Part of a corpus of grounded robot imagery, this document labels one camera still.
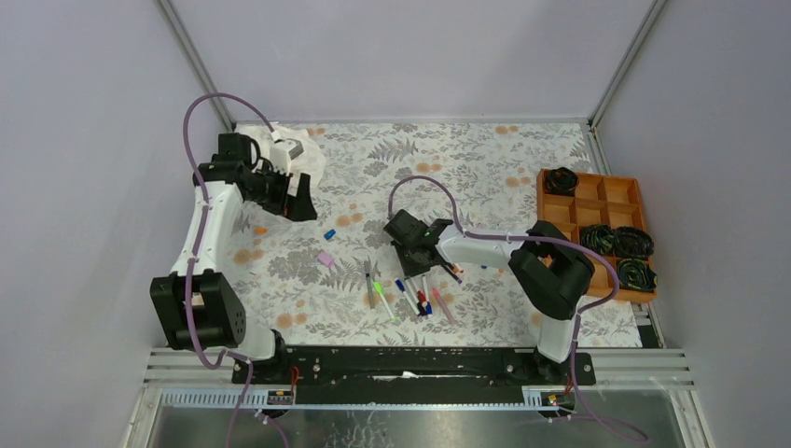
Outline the pink highlighter cap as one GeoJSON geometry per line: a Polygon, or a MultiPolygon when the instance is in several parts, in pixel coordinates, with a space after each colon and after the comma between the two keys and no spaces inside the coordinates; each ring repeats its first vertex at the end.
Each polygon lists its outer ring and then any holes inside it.
{"type": "Polygon", "coordinates": [[[317,260],[327,268],[331,268],[335,265],[334,258],[331,255],[329,255],[327,252],[320,253],[317,256],[317,260]]]}

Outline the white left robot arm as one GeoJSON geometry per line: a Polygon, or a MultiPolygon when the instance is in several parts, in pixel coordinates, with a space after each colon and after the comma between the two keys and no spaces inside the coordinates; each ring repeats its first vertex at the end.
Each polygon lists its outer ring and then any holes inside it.
{"type": "Polygon", "coordinates": [[[170,273],[154,278],[149,289],[173,350],[221,347],[231,357],[254,361],[254,372],[266,383],[286,377],[290,361],[277,350],[276,331],[253,323],[221,261],[232,234],[243,228],[245,203],[293,222],[317,218],[311,177],[293,170],[304,154],[299,138],[276,134],[263,150],[250,135],[222,133],[216,154],[198,165],[184,246],[170,273]]]}

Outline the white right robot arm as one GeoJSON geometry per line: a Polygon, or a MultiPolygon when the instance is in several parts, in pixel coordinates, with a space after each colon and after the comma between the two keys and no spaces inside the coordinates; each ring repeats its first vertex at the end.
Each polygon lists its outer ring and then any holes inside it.
{"type": "Polygon", "coordinates": [[[525,233],[462,231],[451,219],[427,224],[405,210],[390,217],[383,231],[391,238],[403,274],[421,276],[438,266],[457,264],[503,269],[517,279],[533,308],[542,315],[534,363],[544,383],[556,385],[572,371],[569,355],[575,319],[595,268],[553,224],[539,220],[525,233]]]}

